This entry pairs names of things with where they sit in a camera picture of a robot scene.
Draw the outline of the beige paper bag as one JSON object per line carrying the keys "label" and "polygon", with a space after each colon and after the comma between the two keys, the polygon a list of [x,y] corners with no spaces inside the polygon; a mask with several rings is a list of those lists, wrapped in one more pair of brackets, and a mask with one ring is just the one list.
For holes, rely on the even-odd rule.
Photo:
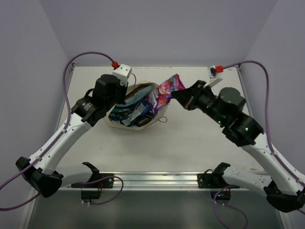
{"label": "beige paper bag", "polygon": [[[128,85],[128,89],[127,89],[127,93],[126,93],[127,99],[136,95],[136,93],[138,91],[140,91],[144,88],[147,88],[147,87],[151,88],[151,90],[148,92],[148,94],[149,94],[154,88],[156,88],[158,86],[158,84],[151,82],[151,81],[137,82],[135,74],[132,73],[132,75],[135,78],[135,82]],[[107,112],[106,117],[103,120],[104,120],[105,124],[109,127],[138,131],[141,129],[148,128],[149,126],[151,126],[157,122],[166,123],[167,117],[165,117],[165,113],[167,111],[167,107],[168,107],[168,105],[165,105],[164,107],[162,107],[156,116],[153,116],[152,111],[149,111],[146,114],[138,115],[134,120],[131,121],[129,126],[126,126],[122,122],[113,121],[111,119],[110,114],[113,111],[113,109],[115,108],[115,106],[114,106],[110,109],[110,111]]]}

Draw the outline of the purple pink candy bag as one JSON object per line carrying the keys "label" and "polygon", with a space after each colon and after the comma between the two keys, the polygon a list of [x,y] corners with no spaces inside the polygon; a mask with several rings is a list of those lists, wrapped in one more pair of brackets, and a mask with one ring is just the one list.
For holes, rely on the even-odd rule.
{"label": "purple pink candy bag", "polygon": [[173,75],[162,84],[154,88],[148,95],[148,105],[153,117],[172,99],[172,92],[186,89],[178,74]]}

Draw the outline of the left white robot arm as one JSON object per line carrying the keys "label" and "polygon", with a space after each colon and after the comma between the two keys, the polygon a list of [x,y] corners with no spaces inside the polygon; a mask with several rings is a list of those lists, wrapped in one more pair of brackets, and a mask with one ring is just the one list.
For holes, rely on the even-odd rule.
{"label": "left white robot arm", "polygon": [[98,169],[84,162],[73,169],[60,169],[59,162],[76,143],[116,104],[123,104],[130,74],[103,74],[96,80],[95,87],[77,100],[64,124],[29,158],[20,157],[16,166],[23,178],[39,194],[48,198],[69,184],[84,183],[88,187],[98,184]]}

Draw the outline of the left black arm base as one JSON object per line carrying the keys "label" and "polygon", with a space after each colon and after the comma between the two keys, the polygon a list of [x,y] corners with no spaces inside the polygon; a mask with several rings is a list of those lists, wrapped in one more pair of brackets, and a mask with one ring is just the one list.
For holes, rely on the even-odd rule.
{"label": "left black arm base", "polygon": [[93,175],[88,182],[74,183],[71,184],[71,187],[80,188],[82,201],[92,203],[101,197],[103,188],[113,188],[113,177],[114,174],[111,173],[98,173]]}

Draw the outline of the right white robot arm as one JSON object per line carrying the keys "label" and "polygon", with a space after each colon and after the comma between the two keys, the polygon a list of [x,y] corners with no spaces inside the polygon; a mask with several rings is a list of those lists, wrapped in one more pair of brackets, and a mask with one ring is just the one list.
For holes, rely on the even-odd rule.
{"label": "right white robot arm", "polygon": [[301,210],[305,205],[305,176],[268,144],[263,128],[243,112],[246,100],[232,87],[214,95],[205,81],[171,93],[186,110],[200,109],[217,122],[225,137],[252,156],[268,174],[266,177],[239,170],[228,163],[219,164],[212,173],[217,187],[242,187],[263,195],[281,212]]}

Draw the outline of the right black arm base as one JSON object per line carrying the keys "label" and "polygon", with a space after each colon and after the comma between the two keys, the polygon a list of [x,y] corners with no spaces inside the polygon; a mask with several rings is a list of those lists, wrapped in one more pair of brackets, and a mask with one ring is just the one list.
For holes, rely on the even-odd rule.
{"label": "right black arm base", "polygon": [[211,198],[216,197],[216,202],[224,205],[231,199],[232,188],[240,188],[239,186],[230,187],[222,177],[214,175],[211,169],[197,174],[197,184],[198,188],[210,189]]}

